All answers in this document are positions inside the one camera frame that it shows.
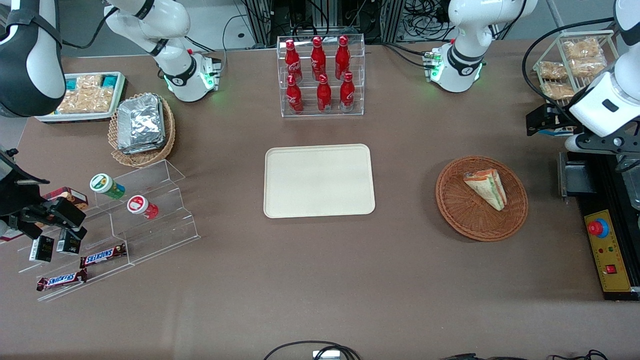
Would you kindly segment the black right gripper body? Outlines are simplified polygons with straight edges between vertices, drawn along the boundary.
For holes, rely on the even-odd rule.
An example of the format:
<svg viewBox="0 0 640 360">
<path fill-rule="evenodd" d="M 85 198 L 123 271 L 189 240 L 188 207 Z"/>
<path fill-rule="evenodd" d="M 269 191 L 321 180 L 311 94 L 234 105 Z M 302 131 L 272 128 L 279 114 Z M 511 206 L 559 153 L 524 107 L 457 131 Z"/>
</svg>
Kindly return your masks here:
<svg viewBox="0 0 640 360">
<path fill-rule="evenodd" d="M 17 154 L 16 149 L 1 150 L 0 215 L 9 229 L 21 232 L 20 220 L 43 221 L 48 216 L 40 185 L 50 181 L 24 171 L 16 164 Z"/>
</svg>

